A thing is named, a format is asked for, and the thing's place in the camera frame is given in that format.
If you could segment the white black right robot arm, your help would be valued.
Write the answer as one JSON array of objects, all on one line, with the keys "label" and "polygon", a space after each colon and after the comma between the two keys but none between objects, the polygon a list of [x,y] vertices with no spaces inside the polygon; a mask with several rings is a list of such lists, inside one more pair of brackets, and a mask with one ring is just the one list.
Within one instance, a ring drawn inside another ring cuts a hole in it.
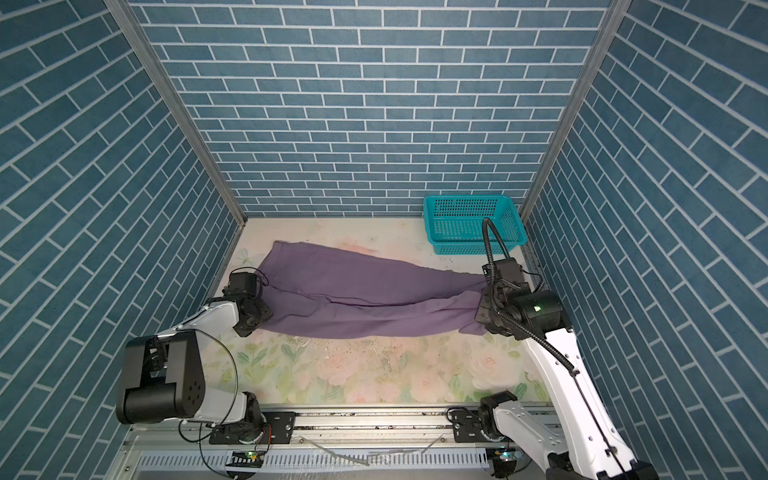
[{"label": "white black right robot arm", "polygon": [[512,258],[489,260],[476,320],[490,333],[519,341],[549,393],[559,430],[503,391],[481,399],[483,434],[520,447],[550,479],[656,479],[616,429],[589,376],[572,322],[558,295],[533,289]]}]

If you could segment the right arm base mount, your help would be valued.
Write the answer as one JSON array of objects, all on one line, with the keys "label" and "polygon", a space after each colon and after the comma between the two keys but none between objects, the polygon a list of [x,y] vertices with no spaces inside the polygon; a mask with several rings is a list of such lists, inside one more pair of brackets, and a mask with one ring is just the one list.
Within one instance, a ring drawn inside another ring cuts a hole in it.
[{"label": "right arm base mount", "polygon": [[477,410],[449,407],[446,419],[452,426],[456,443],[542,446],[548,439],[546,425],[518,401],[481,404]]}]

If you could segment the purple trousers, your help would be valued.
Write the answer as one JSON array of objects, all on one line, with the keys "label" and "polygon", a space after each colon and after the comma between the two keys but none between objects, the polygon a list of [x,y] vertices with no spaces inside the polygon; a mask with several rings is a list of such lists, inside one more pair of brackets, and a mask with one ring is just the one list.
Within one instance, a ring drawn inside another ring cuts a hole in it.
[{"label": "purple trousers", "polygon": [[274,242],[260,271],[264,329],[319,339],[482,335],[486,280],[310,243]]}]

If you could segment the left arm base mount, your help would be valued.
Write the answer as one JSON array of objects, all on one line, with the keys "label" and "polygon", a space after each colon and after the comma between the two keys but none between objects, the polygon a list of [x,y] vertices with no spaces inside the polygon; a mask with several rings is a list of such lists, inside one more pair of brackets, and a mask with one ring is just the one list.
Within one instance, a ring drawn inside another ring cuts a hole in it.
[{"label": "left arm base mount", "polygon": [[211,445],[285,445],[291,441],[295,421],[293,411],[262,412],[256,420],[215,428],[208,440]]}]

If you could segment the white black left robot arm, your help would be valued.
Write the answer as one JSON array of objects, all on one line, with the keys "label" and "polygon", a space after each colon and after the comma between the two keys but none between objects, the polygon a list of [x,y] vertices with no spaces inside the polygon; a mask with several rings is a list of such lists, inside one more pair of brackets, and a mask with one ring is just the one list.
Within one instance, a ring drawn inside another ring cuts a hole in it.
[{"label": "white black left robot arm", "polygon": [[130,340],[117,390],[118,421],[149,424],[180,419],[216,427],[262,428],[266,418],[254,394],[238,386],[229,393],[206,384],[202,351],[217,345],[235,363],[220,336],[247,337],[272,316],[261,299],[217,298],[173,327]]}]

